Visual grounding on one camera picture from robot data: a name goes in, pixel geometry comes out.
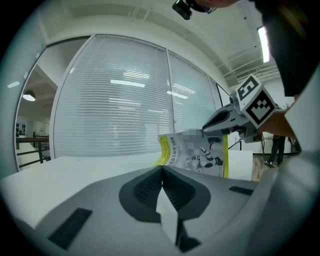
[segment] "wooden floor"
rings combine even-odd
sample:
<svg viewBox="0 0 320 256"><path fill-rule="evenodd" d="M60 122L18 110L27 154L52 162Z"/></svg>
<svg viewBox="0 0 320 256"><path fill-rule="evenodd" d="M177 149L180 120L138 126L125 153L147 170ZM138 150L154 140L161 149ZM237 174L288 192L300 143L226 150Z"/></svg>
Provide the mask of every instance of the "wooden floor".
<svg viewBox="0 0 320 256"><path fill-rule="evenodd" d="M282 165L289 159L290 159L289 156L284 156ZM265 162L264 157L262 155L253 156L253 166L252 166L252 176L251 176L252 181L255 181L255 182L259 181L264 172L271 170L271 168L268 167L266 164L264 164L264 162ZM272 165L275 168L277 168L278 167L277 161L273 162Z"/></svg>

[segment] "camera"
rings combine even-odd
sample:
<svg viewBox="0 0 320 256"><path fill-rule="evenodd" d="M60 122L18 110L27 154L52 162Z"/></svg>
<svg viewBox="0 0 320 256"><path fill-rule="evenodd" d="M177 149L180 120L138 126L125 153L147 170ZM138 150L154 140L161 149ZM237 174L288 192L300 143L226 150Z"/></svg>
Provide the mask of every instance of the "camera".
<svg viewBox="0 0 320 256"><path fill-rule="evenodd" d="M190 20L192 16L191 8L200 13L212 13L216 8L211 8L203 5L199 5L195 0L178 0L173 5L172 8L185 20Z"/></svg>

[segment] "black pants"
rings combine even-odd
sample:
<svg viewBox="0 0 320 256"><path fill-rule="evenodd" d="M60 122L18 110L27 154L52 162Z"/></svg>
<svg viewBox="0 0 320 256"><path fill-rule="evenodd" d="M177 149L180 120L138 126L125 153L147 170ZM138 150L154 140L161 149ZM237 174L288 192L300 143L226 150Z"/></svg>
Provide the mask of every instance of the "black pants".
<svg viewBox="0 0 320 256"><path fill-rule="evenodd" d="M285 152L285 142L286 142L286 137L280 136L280 137L273 137L272 140L272 149L271 149L271 155L269 157L269 163L273 162L275 160L275 157L277 155L277 151L279 150L278 153L278 159L277 163L280 165L284 159L284 152Z"/></svg>

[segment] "black shirt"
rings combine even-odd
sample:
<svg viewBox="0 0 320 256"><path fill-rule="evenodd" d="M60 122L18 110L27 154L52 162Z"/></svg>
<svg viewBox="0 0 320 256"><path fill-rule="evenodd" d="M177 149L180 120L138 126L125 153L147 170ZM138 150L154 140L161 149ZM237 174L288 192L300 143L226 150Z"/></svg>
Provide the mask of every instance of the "black shirt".
<svg viewBox="0 0 320 256"><path fill-rule="evenodd" d="M270 53L279 69L284 94L299 95L319 60L317 7L308 0L249 0L262 14Z"/></svg>

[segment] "white table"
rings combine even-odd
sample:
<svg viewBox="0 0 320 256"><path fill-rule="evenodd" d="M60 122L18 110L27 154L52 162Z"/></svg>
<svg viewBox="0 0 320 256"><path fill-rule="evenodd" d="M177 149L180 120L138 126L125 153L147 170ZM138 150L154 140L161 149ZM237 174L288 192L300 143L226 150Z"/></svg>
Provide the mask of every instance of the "white table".
<svg viewBox="0 0 320 256"><path fill-rule="evenodd" d="M35 228L46 214L84 187L148 168L160 155L63 156L0 180L0 192L11 213ZM252 152L229 150L229 178L250 180L252 164Z"/></svg>

